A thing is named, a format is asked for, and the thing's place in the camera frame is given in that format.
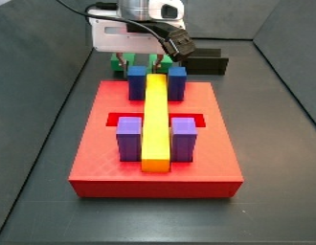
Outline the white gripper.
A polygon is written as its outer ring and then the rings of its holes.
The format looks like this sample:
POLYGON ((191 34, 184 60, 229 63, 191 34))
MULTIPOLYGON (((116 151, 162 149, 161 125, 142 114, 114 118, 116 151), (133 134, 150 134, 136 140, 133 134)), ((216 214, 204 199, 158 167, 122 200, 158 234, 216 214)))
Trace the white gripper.
MULTIPOLYGON (((124 18, 136 23, 164 22, 184 29, 184 9, 183 8, 118 8, 114 11, 89 10, 89 14, 96 16, 124 18)), ((124 77, 128 76, 128 61, 122 53, 157 54, 152 65, 152 73, 158 69, 164 51, 156 38, 149 33, 129 33, 126 24, 105 19, 90 18, 93 47, 98 52, 116 53, 118 66, 122 68, 124 77)))

